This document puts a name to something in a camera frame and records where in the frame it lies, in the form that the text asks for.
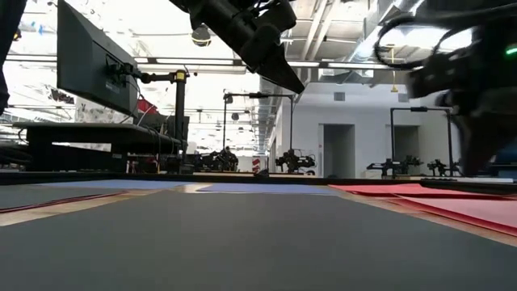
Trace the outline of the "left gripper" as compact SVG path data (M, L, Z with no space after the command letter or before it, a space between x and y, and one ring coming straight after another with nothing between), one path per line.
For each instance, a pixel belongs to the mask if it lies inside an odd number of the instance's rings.
M296 94L305 86L279 46L280 31L253 12L253 0L189 0L191 26L206 25L227 44L248 69Z

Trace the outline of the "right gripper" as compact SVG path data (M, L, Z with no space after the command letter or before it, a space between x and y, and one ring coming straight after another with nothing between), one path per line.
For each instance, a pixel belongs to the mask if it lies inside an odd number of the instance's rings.
M474 176L517 138L517 68L456 69L452 87L461 167Z

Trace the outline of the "red paper sheet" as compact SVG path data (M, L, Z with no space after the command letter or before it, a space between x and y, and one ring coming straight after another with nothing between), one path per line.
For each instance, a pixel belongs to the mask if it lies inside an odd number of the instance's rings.
M478 200L500 200L501 196L480 194L473 192L462 192L447 189L426 188L417 183L394 184L394 185L335 185L331 188L356 195L372 197L395 197L404 196L412 198L430 199L478 199Z
M13 212L29 210L29 209L38 209L38 208L49 207L49 206L54 206L54 205L68 204L68 203L72 203L72 202L99 199L99 198L104 198L104 197L118 196L118 195L122 195L122 194L126 194L126 193L128 193L128 192L122 191L122 192L114 192L114 193L108 193L108 194L75 196L75 197L63 198L63 199L58 199L58 200L50 200L50 201L45 201L45 202L32 204L32 205L23 205L23 206L11 207L11 208L2 208L2 209L0 209L0 214L13 213Z

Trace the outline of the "long ceiling light bar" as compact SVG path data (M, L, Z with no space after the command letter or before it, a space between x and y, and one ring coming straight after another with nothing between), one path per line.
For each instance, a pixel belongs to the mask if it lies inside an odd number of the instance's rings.
M249 72L246 63L240 59L224 58L173 58L173 57L137 57L140 70L149 72L171 71L187 68L196 73L245 74ZM328 62L328 61L288 61L293 69L317 70L383 70L395 68L378 63Z

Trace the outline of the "dark doorway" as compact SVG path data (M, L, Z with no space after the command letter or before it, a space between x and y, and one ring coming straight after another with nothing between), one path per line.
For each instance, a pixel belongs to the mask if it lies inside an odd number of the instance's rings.
M355 126L324 124L323 138L323 176L355 178Z

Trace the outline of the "black pole with yellow label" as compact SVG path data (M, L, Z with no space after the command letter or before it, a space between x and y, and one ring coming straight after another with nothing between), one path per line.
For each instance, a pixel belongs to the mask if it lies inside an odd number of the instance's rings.
M167 161L167 170L173 174L180 174L187 152L187 139L184 133L184 109L186 84L190 74L186 69L176 70L168 74L147 74L138 70L136 76L145 84L151 82L170 82L176 85L173 134L174 139L179 142L173 145L172 159Z

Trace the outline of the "red box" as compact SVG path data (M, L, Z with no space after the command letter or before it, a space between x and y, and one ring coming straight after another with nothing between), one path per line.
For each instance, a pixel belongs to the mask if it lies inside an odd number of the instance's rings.
M147 113L148 115L154 115L154 114L158 114L159 110L153 103L151 103L147 99L138 99L137 100L137 115L142 116L145 113Z

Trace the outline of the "desk with black frame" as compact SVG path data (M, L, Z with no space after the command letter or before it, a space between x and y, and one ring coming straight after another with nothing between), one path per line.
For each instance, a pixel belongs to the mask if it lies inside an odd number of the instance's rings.
M191 174L187 141L135 124L25 123L22 145L0 143L0 165L25 171Z

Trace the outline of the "black aluminium table frame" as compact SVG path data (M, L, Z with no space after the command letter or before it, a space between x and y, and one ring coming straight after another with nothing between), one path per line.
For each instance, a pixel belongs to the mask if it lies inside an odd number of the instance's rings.
M124 174L110 172L0 172L0 185L61 183L78 181L95 181L106 179L148 180L167 182L194 183L268 183L300 185L394 185L408 184L404 179L327 179L306 175L271 175L255 177L253 175L218 175L217 173L198 173L196 175L159 175L159 174ZM417 182L423 187L455 191L487 193L499 196L517 195L517 183L460 182L443 179L423 179Z

